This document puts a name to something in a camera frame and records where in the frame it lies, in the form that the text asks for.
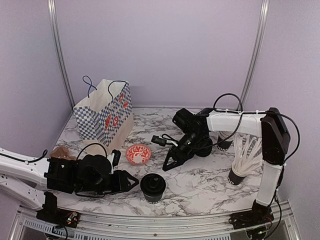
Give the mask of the black paper coffee cup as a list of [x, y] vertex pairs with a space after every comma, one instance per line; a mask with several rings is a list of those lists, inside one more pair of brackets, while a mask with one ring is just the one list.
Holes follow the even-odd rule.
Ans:
[[140, 182], [144, 198], [150, 204], [156, 204], [162, 199], [166, 186], [165, 179], [157, 173], [146, 174]]

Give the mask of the stack of black lids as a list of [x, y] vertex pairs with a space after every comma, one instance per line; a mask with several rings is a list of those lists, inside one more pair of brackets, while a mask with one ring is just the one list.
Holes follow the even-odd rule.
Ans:
[[210, 137], [203, 138], [197, 145], [197, 149], [194, 151], [198, 157], [207, 157], [211, 154], [213, 148], [213, 141]]

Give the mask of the black plastic cup lid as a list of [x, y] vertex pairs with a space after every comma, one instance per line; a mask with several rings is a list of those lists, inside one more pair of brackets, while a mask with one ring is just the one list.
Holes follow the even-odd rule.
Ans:
[[157, 173], [146, 174], [140, 182], [140, 188], [145, 195], [162, 195], [166, 189], [165, 179]]

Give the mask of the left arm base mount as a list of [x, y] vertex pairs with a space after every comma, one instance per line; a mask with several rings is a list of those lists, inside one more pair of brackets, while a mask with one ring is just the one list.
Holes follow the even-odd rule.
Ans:
[[44, 193], [42, 209], [36, 213], [36, 218], [61, 227], [76, 228], [79, 223], [80, 213], [77, 211], [58, 208], [58, 199], [51, 192]]

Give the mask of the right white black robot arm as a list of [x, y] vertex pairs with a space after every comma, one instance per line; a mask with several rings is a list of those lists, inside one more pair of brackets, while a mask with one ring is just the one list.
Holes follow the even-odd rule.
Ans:
[[162, 169], [169, 171], [183, 165], [193, 155], [200, 152], [210, 154], [214, 144], [210, 142], [210, 132], [227, 132], [221, 139], [223, 143], [235, 134], [246, 134], [262, 140], [263, 172], [254, 208], [248, 212], [247, 219], [258, 224], [267, 216], [266, 207], [274, 199], [280, 185], [280, 177], [284, 171], [291, 136], [285, 120], [290, 117], [281, 114], [275, 107], [265, 111], [222, 110], [215, 106], [206, 107], [198, 113], [182, 108], [178, 110], [172, 121], [179, 127], [184, 136], [174, 142], [164, 160]]

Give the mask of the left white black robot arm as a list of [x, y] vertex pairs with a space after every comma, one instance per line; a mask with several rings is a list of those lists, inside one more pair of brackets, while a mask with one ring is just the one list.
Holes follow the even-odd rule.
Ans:
[[0, 186], [36, 211], [44, 207], [52, 190], [81, 198], [124, 193], [139, 180], [117, 168], [120, 157], [118, 150], [68, 160], [45, 155], [34, 158], [1, 149]]

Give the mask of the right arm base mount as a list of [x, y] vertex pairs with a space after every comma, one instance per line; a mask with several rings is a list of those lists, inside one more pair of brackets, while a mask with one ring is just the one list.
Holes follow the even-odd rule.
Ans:
[[232, 213], [228, 222], [234, 230], [238, 230], [272, 222], [274, 219], [271, 204], [264, 206], [254, 200], [250, 210]]

